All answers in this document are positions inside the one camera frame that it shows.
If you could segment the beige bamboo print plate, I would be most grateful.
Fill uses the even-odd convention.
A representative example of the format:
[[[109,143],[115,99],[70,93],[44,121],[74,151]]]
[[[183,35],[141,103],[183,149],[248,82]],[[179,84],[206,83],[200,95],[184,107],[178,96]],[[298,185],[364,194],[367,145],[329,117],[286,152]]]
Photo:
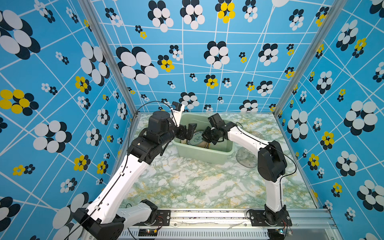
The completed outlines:
[[[194,147],[199,147],[199,148],[204,148],[204,149],[209,149],[210,148],[210,143],[202,141],[200,143],[195,143],[193,144]]]

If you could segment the blue patterned plate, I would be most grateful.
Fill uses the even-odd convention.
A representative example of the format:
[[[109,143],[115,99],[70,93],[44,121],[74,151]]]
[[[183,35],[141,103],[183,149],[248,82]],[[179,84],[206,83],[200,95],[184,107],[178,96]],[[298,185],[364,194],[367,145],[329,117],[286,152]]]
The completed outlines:
[[[195,143],[200,143],[203,141],[202,138],[203,131],[195,131],[193,138],[190,141],[187,141],[187,145],[193,146]]]

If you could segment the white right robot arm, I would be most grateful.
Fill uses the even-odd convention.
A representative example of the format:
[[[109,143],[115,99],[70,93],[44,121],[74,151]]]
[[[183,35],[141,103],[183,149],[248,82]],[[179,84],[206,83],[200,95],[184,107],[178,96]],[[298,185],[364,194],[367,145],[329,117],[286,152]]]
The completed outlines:
[[[287,161],[279,142],[259,139],[234,123],[221,128],[207,127],[202,137],[204,141],[214,145],[221,140],[234,142],[257,156],[258,172],[266,186],[265,221],[270,226],[281,222],[292,226],[287,207],[283,204],[281,179],[286,173]]]

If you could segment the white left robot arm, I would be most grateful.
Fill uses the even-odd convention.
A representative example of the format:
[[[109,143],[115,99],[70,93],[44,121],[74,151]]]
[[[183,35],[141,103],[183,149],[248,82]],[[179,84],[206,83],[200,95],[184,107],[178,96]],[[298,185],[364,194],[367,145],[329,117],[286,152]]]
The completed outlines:
[[[178,127],[161,123],[143,129],[129,146],[121,166],[100,195],[87,207],[79,208],[74,219],[96,240],[116,240],[121,233],[139,223],[156,221],[158,208],[149,200],[142,200],[125,213],[119,207],[125,196],[158,155],[163,154],[175,138],[190,140],[197,124]]]

